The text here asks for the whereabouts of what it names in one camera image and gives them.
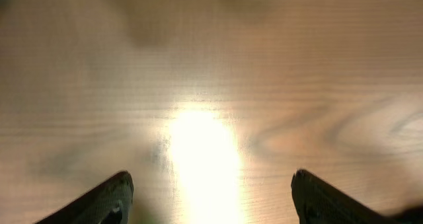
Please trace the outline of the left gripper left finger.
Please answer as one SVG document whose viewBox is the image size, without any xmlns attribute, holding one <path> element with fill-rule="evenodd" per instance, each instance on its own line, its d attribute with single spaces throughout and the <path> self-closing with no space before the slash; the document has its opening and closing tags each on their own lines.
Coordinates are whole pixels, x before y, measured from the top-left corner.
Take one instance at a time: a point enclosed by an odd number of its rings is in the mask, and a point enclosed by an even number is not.
<svg viewBox="0 0 423 224">
<path fill-rule="evenodd" d="M 133 196 L 132 176 L 123 170 L 36 224 L 128 224 Z"/>
</svg>

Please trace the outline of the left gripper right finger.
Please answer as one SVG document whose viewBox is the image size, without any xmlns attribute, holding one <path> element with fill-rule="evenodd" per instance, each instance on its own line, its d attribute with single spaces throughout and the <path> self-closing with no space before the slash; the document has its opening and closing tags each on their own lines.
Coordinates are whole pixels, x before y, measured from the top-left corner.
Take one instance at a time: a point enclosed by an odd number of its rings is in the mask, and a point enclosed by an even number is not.
<svg viewBox="0 0 423 224">
<path fill-rule="evenodd" d="M 393 220 L 366 207 L 305 169 L 291 181 L 300 224 L 386 224 Z"/>
</svg>

